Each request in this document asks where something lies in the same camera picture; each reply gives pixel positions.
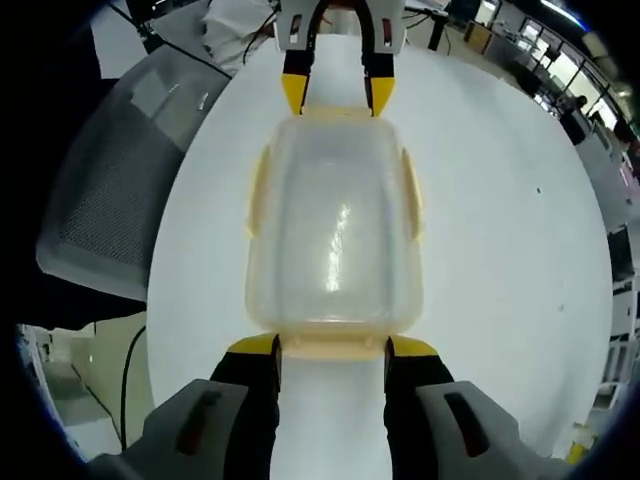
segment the ceiling light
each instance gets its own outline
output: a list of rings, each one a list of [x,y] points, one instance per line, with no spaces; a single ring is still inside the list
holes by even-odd
[[[571,15],[569,12],[567,12],[566,10],[561,9],[559,6],[551,3],[548,0],[540,0],[540,3],[543,4],[545,7],[550,8],[551,10],[553,10],[554,12],[556,12],[559,15],[562,15],[564,18],[566,18],[567,20],[575,23],[576,25],[578,25],[581,29],[583,30],[587,30],[587,28],[580,23],[580,20],[578,20],[576,17],[574,17],[573,15]]]

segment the floor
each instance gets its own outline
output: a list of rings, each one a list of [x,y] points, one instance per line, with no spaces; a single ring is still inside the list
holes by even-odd
[[[405,20],[407,25],[415,20]],[[432,23],[426,21],[408,33],[408,42],[412,46],[426,48],[431,36]],[[438,52],[450,55],[470,63],[497,78],[517,87],[514,78],[505,71],[486,61],[481,55],[470,50],[463,41],[463,34],[447,28],[448,36],[443,36]],[[138,330],[145,325],[146,314],[141,313],[127,318],[118,318],[100,322],[96,325],[92,338],[74,338],[71,346],[71,361],[82,377],[103,404],[110,410],[116,425],[120,418],[120,390],[122,371],[127,350]],[[147,366],[146,334],[142,334],[133,352],[127,393],[127,440],[140,437],[144,419],[153,408],[151,386]]]

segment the desk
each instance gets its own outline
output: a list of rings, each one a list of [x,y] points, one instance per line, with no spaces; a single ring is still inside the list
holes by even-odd
[[[282,61],[272,41],[260,47],[173,185],[148,296],[156,404],[259,332],[244,303],[246,218],[260,152],[290,115]],[[611,329],[608,247],[589,179],[560,125],[492,75],[407,46],[396,78],[383,116],[425,201],[424,308],[406,334],[514,415],[525,442],[561,453],[589,413]],[[318,36],[307,104],[321,103],[366,105],[360,39]],[[285,358],[282,375],[273,478],[391,478],[381,359]]]
[[[449,12],[443,10],[442,6],[437,1],[422,2],[420,0],[407,0],[404,9],[407,12],[424,13],[433,20],[433,31],[431,33],[431,39],[427,48],[438,51],[438,45],[440,44],[440,38],[442,38],[442,32],[449,20]]]

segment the person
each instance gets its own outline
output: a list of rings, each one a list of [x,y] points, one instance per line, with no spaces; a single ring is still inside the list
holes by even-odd
[[[582,107],[584,107],[587,103],[587,97],[585,97],[584,95],[567,98],[562,103],[562,105],[560,105],[560,110],[562,111],[562,115],[571,115],[576,110],[582,110]]]
[[[213,60],[235,75],[274,36],[273,0],[212,0],[203,18],[203,42]]]

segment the window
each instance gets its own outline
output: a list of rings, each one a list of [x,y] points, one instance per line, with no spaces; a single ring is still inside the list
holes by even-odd
[[[595,80],[596,84],[600,84],[602,88],[606,88],[609,84],[609,81],[597,70],[596,67],[592,66],[589,62],[585,63],[584,70],[587,72],[589,78]]]
[[[549,66],[549,75],[556,77],[562,86],[568,85],[577,71],[578,65],[564,52],[560,52],[558,59]]]
[[[478,7],[478,13],[476,14],[476,22],[481,23],[485,27],[488,27],[493,20],[493,16],[496,13],[496,6],[493,3],[482,0]]]
[[[518,42],[516,43],[518,48],[520,48],[520,50],[524,50],[525,52],[531,50],[532,45],[535,45],[536,38],[538,38],[538,36],[540,35],[541,30],[542,27],[540,25],[538,25],[531,19],[527,19],[527,21],[524,23],[524,26],[522,27],[522,30],[520,31],[520,35],[530,41],[518,40]]]
[[[571,82],[569,91],[574,97],[580,95],[587,97],[587,104],[582,107],[583,113],[587,113],[600,98],[600,90],[589,80],[583,71],[580,71],[573,82]]]
[[[540,38],[542,38],[547,44],[549,44],[551,48],[555,50],[560,49],[560,44],[562,43],[562,40],[560,40],[560,38],[557,35],[550,32],[549,30],[543,30],[542,34],[540,35]]]
[[[593,115],[596,112],[598,112],[602,117],[604,126],[613,130],[613,128],[616,126],[616,123],[618,121],[618,117],[616,117],[614,110],[611,107],[609,107],[609,105],[607,104],[604,98],[601,98],[596,102],[596,104],[593,107],[593,110],[589,112],[589,115]]]
[[[535,42],[536,38],[538,38],[538,35],[540,34],[540,30],[542,30],[542,27],[540,25],[531,20],[527,20],[521,33],[523,37],[528,38],[532,42]]]
[[[536,60],[541,59],[544,56],[544,53],[547,51],[548,47],[549,44],[539,38],[536,42],[536,48],[533,49],[533,53],[531,54],[531,56],[533,56],[533,58],[535,58]]]

